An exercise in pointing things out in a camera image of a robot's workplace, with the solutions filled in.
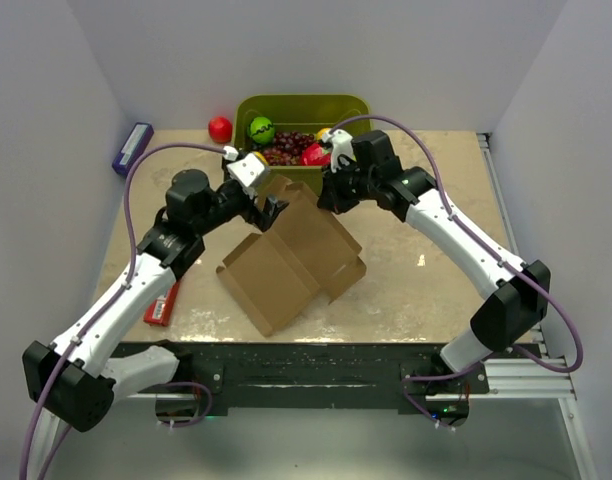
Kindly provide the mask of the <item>brown cardboard box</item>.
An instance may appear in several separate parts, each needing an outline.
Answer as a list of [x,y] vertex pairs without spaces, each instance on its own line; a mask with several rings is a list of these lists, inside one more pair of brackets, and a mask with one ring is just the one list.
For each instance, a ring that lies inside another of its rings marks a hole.
[[249,234],[217,267],[222,285],[257,331],[287,327],[319,294],[333,302],[361,280],[362,247],[303,182],[276,176],[262,191],[286,201],[269,230]]

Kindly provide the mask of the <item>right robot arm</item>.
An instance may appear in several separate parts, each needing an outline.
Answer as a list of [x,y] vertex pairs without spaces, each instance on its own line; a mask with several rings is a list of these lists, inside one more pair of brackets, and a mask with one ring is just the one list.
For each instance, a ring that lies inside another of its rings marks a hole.
[[318,206],[335,214],[373,201],[430,239],[468,277],[483,299],[469,326],[440,351],[431,369],[434,386],[455,392],[466,369],[511,347],[546,312],[549,269],[526,263],[495,242],[450,200],[421,167],[403,168],[390,138],[380,130],[352,137],[327,131],[320,143],[330,152]]

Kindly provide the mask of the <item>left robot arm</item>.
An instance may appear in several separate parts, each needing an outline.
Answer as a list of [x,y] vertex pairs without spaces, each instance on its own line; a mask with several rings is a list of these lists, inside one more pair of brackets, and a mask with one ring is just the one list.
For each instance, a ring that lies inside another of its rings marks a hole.
[[122,359],[112,354],[145,310],[201,256],[205,235],[237,216],[266,231],[285,208],[273,196],[262,207],[255,204],[268,168],[243,160],[227,171],[229,179],[217,190],[201,170],[176,174],[165,206],[112,287],[50,345],[27,347],[22,355],[27,388],[40,409],[86,432],[127,396],[161,384],[171,392],[191,385],[191,357],[169,341]]

